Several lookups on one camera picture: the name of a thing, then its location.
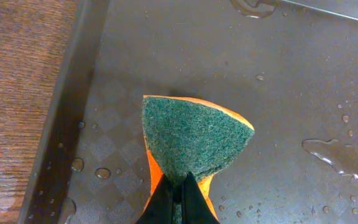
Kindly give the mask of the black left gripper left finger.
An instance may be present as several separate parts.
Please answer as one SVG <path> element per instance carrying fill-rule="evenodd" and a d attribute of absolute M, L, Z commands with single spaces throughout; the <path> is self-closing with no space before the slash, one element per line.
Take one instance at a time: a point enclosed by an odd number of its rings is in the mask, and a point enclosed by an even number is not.
<path fill-rule="evenodd" d="M 172 224 L 174 190 L 164 174 L 136 224 Z"/>

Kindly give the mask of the orange green sponge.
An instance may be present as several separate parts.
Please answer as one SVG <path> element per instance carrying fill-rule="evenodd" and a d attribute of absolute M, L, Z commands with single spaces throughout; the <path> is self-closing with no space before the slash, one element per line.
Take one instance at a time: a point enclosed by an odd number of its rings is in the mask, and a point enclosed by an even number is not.
<path fill-rule="evenodd" d="M 211 213 L 209 190 L 218 172 L 245 149 L 255 130 L 248 120 L 214 103 L 189 97 L 145 95 L 142 128 L 150 191 L 162 176 L 174 185 L 191 172 Z"/>

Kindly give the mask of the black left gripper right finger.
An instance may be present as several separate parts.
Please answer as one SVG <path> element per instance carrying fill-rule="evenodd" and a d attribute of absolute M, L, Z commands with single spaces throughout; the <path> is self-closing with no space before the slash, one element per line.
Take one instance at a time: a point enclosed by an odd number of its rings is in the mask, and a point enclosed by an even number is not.
<path fill-rule="evenodd" d="M 181 187 L 181 216 L 183 224 L 219 224 L 191 172 Z"/>

